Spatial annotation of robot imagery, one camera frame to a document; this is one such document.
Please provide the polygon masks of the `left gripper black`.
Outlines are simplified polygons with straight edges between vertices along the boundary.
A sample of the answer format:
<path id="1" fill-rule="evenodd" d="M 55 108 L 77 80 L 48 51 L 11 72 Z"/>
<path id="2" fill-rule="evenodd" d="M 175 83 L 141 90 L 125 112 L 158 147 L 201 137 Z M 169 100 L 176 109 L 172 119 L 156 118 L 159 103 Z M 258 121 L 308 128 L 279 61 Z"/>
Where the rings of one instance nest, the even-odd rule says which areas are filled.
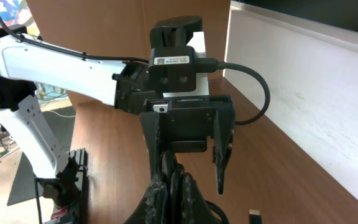
<path id="1" fill-rule="evenodd" d="M 147 100 L 140 123 L 149 152 L 150 178 L 166 181 L 162 154 L 204 152 L 214 140 L 213 163 L 218 194 L 224 192 L 224 176 L 232 152 L 235 112 L 229 95 L 186 96 Z"/>

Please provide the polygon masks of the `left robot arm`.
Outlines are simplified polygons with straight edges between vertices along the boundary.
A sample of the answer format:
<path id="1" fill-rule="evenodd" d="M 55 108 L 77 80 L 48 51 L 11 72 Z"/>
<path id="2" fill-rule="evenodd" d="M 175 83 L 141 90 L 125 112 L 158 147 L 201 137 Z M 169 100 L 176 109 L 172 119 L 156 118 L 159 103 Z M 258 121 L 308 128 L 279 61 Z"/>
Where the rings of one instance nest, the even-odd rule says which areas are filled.
<path id="1" fill-rule="evenodd" d="M 149 59 L 103 57 L 44 42 L 23 25 L 0 28 L 0 124 L 27 156 L 44 196 L 53 200 L 51 223 L 85 221 L 87 153 L 63 149 L 40 109 L 69 91 L 140 118 L 151 182 L 128 223 L 227 223 L 176 159 L 178 153 L 204 152 L 212 139 L 218 192 L 223 191 L 234 108 L 229 96 L 209 94 L 206 78 L 222 64 L 204 54 L 200 16 L 157 22 L 150 43 Z"/>

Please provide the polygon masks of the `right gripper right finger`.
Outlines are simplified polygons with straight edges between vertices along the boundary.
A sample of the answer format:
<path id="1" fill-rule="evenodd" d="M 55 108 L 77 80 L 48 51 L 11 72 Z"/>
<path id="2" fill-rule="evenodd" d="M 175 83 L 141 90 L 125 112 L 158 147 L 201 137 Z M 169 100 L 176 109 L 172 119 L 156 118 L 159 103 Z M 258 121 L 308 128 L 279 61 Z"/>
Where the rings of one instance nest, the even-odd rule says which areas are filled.
<path id="1" fill-rule="evenodd" d="M 221 224 L 209 209 L 196 180 L 185 172 L 182 182 L 181 222 L 184 224 Z"/>

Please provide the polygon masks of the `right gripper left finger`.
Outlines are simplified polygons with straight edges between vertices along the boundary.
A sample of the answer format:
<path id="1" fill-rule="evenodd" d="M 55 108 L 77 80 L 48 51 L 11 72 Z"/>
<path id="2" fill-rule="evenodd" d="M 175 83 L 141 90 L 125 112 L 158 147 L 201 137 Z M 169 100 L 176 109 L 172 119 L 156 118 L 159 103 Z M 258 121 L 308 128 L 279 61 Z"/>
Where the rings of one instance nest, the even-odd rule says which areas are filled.
<path id="1" fill-rule="evenodd" d="M 136 209 L 124 224 L 163 224 L 168 201 L 167 183 L 162 172 L 156 173 Z"/>

